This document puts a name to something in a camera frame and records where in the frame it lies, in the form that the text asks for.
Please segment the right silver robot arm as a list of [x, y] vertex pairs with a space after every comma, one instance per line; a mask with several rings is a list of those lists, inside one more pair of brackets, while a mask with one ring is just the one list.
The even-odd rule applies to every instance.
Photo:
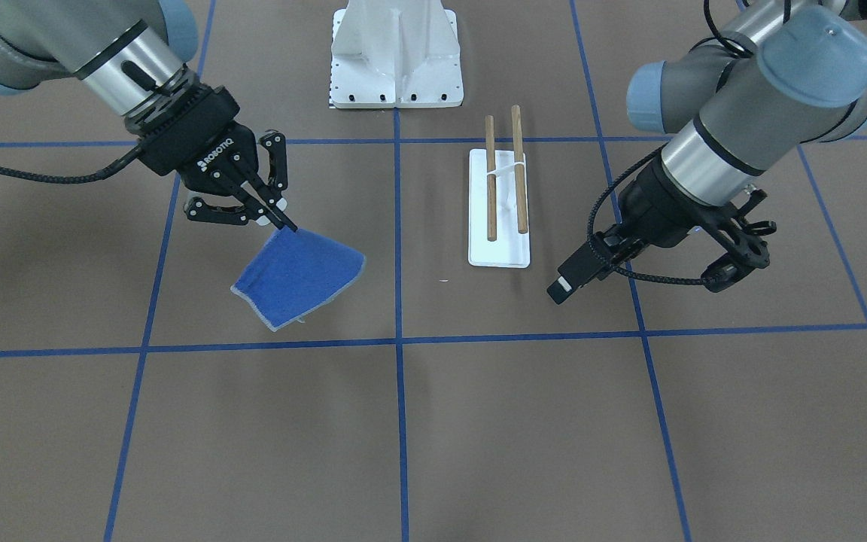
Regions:
[[135, 145], [110, 165], [77, 176], [32, 174], [24, 181], [104, 181], [140, 161], [156, 175], [178, 174], [190, 191], [192, 221], [296, 230], [280, 207], [286, 183], [282, 134], [258, 139], [236, 120], [228, 90], [189, 67], [195, 17], [183, 1], [0, 1], [0, 95], [42, 82], [82, 82], [123, 118]]

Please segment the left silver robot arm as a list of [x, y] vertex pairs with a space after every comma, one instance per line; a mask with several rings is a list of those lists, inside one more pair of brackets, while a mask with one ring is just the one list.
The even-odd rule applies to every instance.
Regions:
[[[768, 266], [773, 221], [747, 214], [756, 188], [797, 145], [832, 143], [867, 126], [867, 1], [751, 1], [676, 62], [641, 66], [626, 97], [637, 129], [671, 140], [626, 169], [595, 200], [585, 240], [548, 287], [561, 304], [593, 280], [724, 291]], [[650, 246], [671, 249], [701, 229], [723, 249], [697, 279], [633, 273]]]

